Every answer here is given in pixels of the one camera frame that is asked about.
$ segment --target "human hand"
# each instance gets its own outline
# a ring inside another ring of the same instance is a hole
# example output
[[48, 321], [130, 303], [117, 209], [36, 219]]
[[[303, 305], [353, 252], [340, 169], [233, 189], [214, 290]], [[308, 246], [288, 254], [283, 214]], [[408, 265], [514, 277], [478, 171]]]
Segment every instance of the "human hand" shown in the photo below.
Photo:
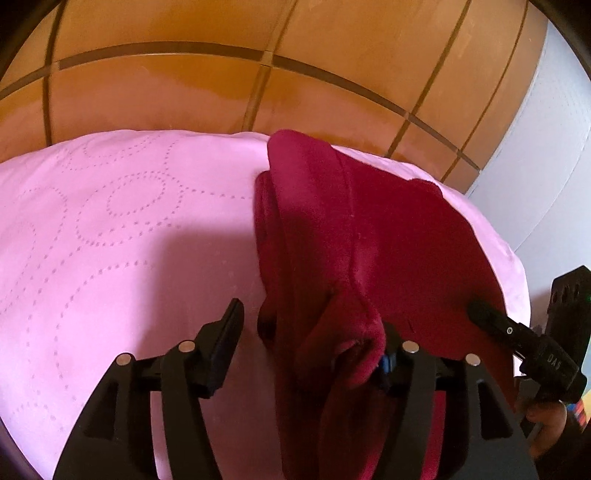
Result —
[[542, 429], [530, 445], [530, 455], [537, 460], [548, 452], [562, 435], [566, 426], [566, 406], [561, 402], [534, 403], [527, 408], [525, 416], [533, 423], [542, 424]]

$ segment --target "red fleece cloth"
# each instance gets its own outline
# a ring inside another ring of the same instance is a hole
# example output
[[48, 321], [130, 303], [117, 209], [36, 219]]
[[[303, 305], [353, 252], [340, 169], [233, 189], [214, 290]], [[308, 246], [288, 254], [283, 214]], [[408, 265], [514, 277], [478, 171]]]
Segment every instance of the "red fleece cloth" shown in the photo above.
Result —
[[[512, 357], [466, 316], [478, 296], [504, 311], [472, 227], [424, 180], [403, 180], [328, 143], [280, 131], [256, 180], [255, 224], [267, 298], [288, 480], [369, 480], [395, 408], [368, 384], [382, 321], [433, 355], [478, 354], [512, 404]], [[437, 475], [444, 397], [433, 412], [423, 480]]]

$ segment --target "metal pin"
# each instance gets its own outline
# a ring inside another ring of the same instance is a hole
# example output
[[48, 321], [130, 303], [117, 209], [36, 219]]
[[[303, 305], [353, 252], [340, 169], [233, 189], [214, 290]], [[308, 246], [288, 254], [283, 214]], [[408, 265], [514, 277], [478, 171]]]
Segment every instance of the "metal pin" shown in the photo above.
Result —
[[193, 342], [192, 340], [185, 340], [184, 342], [181, 342], [179, 344], [178, 349], [182, 353], [192, 352], [193, 350], [195, 350], [195, 342]]
[[406, 353], [417, 353], [419, 346], [417, 342], [413, 342], [412, 340], [407, 340], [402, 344], [402, 349]]
[[478, 367], [480, 365], [480, 357], [475, 353], [469, 353], [466, 355], [466, 363], [473, 367]]
[[120, 354], [120, 355], [117, 356], [117, 358], [115, 359], [115, 362], [120, 367], [124, 367], [129, 362], [131, 362], [131, 355], [128, 354], [128, 353], [122, 353], [122, 354]]

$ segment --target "pillow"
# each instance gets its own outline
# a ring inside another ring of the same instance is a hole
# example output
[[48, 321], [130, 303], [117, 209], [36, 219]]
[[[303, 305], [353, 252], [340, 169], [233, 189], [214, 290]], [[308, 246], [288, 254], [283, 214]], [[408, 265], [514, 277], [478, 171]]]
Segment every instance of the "pillow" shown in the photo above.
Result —
[[[207, 431], [224, 478], [282, 478], [272, 371], [256, 335], [265, 294], [252, 197], [266, 143], [254, 133], [116, 131], [0, 164], [0, 417], [43, 478], [117, 354], [161, 355], [218, 320], [232, 297], [244, 302], [245, 328], [224, 387], [201, 402]], [[339, 149], [438, 185], [475, 230], [509, 315], [529, 322], [519, 259], [462, 195], [412, 165]]]

